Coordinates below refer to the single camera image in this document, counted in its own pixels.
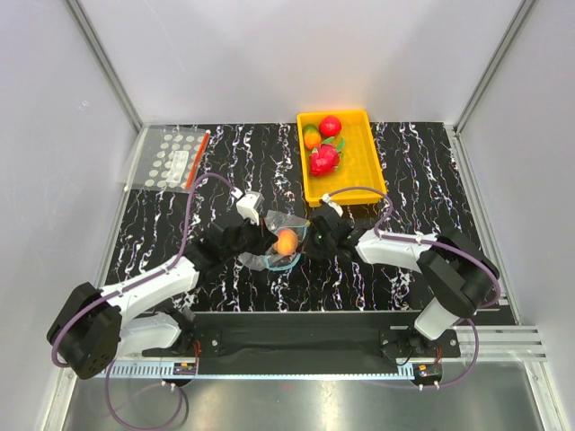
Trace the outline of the clear blue zip bag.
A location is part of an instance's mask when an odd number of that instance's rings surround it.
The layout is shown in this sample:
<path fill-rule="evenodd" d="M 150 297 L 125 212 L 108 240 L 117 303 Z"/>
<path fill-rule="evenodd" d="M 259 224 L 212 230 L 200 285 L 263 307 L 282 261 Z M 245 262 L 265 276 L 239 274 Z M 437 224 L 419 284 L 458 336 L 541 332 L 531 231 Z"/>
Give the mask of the clear blue zip bag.
<path fill-rule="evenodd" d="M 274 233 L 278 240 L 283 232 L 291 232 L 295 235 L 296 244 L 292 253 L 282 254 L 276 248 L 276 243 L 270 246 L 262 255 L 254 255 L 249 252 L 241 254 L 238 260 L 248 269 L 262 271 L 281 272 L 292 269 L 302 257 L 302 247 L 307 236 L 310 222 L 304 218 L 269 210 L 263 218 L 262 226 Z"/>

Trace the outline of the peach fruit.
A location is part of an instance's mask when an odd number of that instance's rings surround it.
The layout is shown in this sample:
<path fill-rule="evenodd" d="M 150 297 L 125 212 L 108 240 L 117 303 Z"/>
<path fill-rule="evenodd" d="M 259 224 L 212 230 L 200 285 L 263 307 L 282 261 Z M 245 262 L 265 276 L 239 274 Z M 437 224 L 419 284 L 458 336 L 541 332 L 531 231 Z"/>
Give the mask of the peach fruit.
<path fill-rule="evenodd" d="M 290 228 L 282 228 L 277 232 L 278 240 L 274 250 L 281 256 L 290 256 L 296 252 L 299 240 L 297 234 Z"/>

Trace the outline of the orange green mango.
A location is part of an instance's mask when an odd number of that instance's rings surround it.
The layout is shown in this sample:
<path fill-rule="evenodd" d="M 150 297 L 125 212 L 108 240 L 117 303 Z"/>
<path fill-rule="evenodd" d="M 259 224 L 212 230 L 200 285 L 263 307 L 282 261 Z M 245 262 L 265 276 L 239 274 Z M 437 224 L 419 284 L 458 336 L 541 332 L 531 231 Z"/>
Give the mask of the orange green mango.
<path fill-rule="evenodd" d="M 308 124 L 302 128 L 302 136 L 305 148 L 310 151 L 322 142 L 322 136 L 318 128 L 313 124 Z"/>

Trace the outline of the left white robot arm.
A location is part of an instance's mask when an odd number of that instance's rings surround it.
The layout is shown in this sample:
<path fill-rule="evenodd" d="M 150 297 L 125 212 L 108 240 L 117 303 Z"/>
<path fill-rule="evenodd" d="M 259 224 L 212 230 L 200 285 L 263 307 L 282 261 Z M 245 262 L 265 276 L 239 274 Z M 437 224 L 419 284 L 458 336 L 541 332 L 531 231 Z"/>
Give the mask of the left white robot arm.
<path fill-rule="evenodd" d="M 146 318 L 143 312 L 216 273 L 245 252 L 264 254 L 278 237 L 263 224 L 245 220 L 237 226 L 211 225 L 164 264 L 127 282 L 96 288 L 75 287 L 47 332 L 52 363 L 71 368 L 87 380 L 111 364 L 117 355 L 167 348 L 176 356 L 193 347 L 194 334 L 171 316 Z"/>

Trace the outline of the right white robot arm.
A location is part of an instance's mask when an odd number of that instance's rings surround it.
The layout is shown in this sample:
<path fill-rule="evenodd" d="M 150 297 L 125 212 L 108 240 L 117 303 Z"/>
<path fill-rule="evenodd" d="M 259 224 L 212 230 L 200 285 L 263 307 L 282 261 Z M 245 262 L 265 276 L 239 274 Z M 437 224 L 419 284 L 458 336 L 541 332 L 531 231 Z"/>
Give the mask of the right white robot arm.
<path fill-rule="evenodd" d="M 457 229 L 440 235 L 385 233 L 378 227 L 358 228 L 331 212 L 312 218 L 301 251 L 310 259 L 337 257 L 420 273 L 433 298 L 407 336 L 419 356 L 437 349 L 445 330 L 500 297 L 499 271 Z"/>

